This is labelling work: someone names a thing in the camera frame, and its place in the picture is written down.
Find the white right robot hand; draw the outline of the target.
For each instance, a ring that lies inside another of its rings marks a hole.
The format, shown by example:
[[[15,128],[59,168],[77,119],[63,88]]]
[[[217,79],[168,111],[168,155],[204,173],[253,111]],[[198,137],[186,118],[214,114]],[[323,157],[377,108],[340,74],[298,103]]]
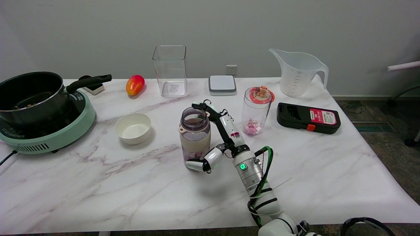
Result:
[[[223,143],[212,148],[204,157],[190,158],[185,165],[190,170],[211,173],[213,167],[220,163],[226,150],[231,151],[232,158],[239,154],[250,154],[250,149],[246,145],[239,129],[234,125],[233,118],[226,111],[219,111],[211,104],[192,103],[193,109],[204,111],[207,119],[214,123],[222,137]]]

